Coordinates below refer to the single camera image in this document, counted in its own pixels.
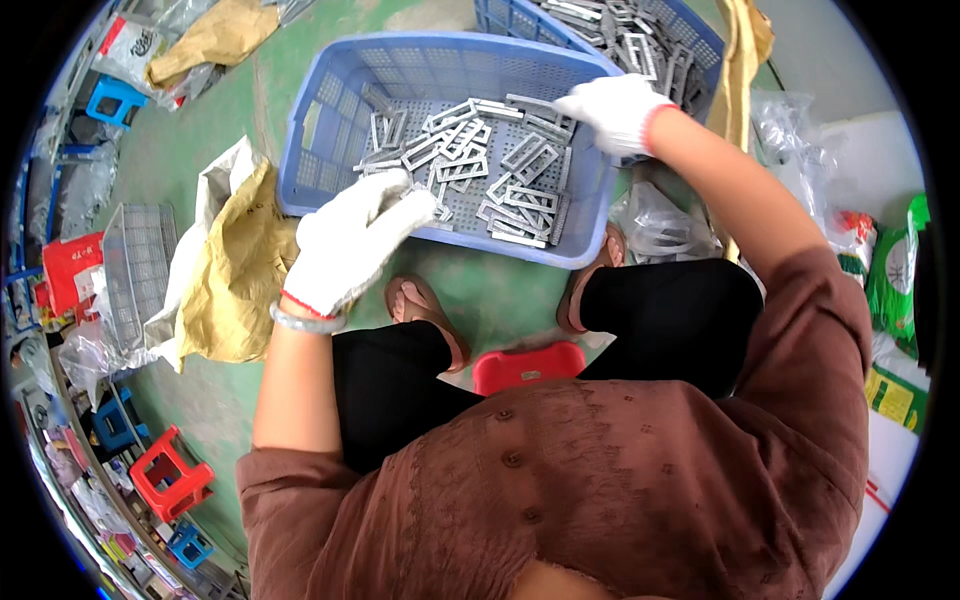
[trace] flip-flop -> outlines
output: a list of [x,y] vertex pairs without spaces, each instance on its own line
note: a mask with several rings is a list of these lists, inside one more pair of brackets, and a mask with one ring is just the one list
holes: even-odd
[[[623,232],[614,225],[613,223],[607,222],[607,235],[608,238],[613,238],[616,240],[616,243],[620,246],[620,251],[624,253],[626,257],[627,252],[627,241],[623,235]],[[580,271],[574,271],[570,274],[570,279],[566,281],[566,289],[564,290],[564,295],[560,298],[560,304],[557,306],[557,325],[560,326],[560,329],[569,333],[570,335],[583,335],[587,333],[585,330],[581,331],[573,326],[570,322],[570,300],[573,298],[573,292],[577,289],[577,286],[583,281],[586,277],[593,275],[593,272],[599,269],[600,267],[622,267],[623,265],[614,265],[613,259],[610,258],[610,251],[607,249],[607,242],[604,241],[603,246],[600,248],[600,253],[597,254],[597,257],[593,259],[593,262],[589,264],[585,269]]]
[[396,293],[400,291],[400,286],[403,285],[405,281],[410,281],[414,284],[417,291],[420,292],[420,295],[426,300],[427,307],[424,308],[408,298],[403,306],[403,321],[409,323],[413,321],[414,317],[420,317],[436,325],[446,333],[449,333],[457,347],[460,348],[463,360],[460,365],[452,365],[446,372],[454,373],[462,371],[470,363],[470,345],[467,343],[467,340],[460,335],[456,327],[453,326],[450,319],[446,317],[444,308],[440,305],[440,301],[437,300],[437,295],[433,293],[433,289],[430,288],[430,285],[423,280],[421,276],[413,274],[398,275],[387,283],[387,287],[384,288],[383,291],[383,299],[387,304],[387,314],[391,317],[394,316]]

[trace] yellow label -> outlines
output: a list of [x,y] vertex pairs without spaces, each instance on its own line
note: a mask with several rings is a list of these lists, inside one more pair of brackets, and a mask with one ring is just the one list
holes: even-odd
[[916,418],[908,422],[910,405],[913,404],[913,392],[899,383],[884,377],[873,369],[867,375],[867,383],[863,388],[867,396],[867,404],[887,419],[894,420],[901,425],[917,425]]

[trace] hand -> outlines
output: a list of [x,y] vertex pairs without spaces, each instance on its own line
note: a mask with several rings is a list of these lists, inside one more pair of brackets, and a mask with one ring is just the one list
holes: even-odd
[[366,292],[400,242],[433,219],[436,201],[426,190],[396,201],[411,185],[402,169],[370,175],[303,217],[283,296],[314,317],[332,317]]
[[677,105],[637,73],[576,85],[553,103],[557,112],[589,123],[597,132],[597,148],[613,156],[653,156],[647,132],[653,117],[667,107]]

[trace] wall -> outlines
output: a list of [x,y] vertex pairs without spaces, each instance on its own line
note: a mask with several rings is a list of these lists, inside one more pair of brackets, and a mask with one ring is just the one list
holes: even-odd
[[899,110],[866,44],[832,0],[755,0],[773,21],[783,85],[814,94],[820,123]]

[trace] plastic stool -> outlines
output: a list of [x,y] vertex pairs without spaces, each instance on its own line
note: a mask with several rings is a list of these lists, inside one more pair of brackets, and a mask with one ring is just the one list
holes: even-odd
[[[126,402],[129,399],[130,390],[120,388],[120,400]],[[93,426],[93,432],[97,434],[100,446],[107,452],[114,452],[136,442],[133,432],[120,413],[120,404],[115,397],[100,405],[97,412],[92,415],[90,423]],[[134,428],[141,438],[150,437],[147,425],[140,423]]]
[[[213,495],[206,487],[215,476],[213,469],[207,463],[192,468],[183,461],[173,446],[173,439],[179,432],[176,425],[170,425],[170,429],[130,467],[133,484],[164,523]],[[165,478],[173,483],[161,492],[156,486]]]
[[167,542],[167,549],[187,568],[197,568],[206,557],[213,554],[214,548],[200,536],[193,523],[184,521],[174,530],[174,535]]
[[584,352],[567,340],[529,352],[487,352],[473,365],[473,391],[489,396],[507,388],[576,377],[586,366]]
[[[104,99],[117,102],[117,109],[113,114],[100,112],[100,103]],[[86,103],[86,114],[94,119],[119,125],[125,130],[129,130],[130,126],[123,122],[127,118],[127,113],[133,107],[145,106],[147,106],[147,97],[133,89],[132,85],[113,79],[110,75],[101,75],[97,86],[93,88],[90,102]]]

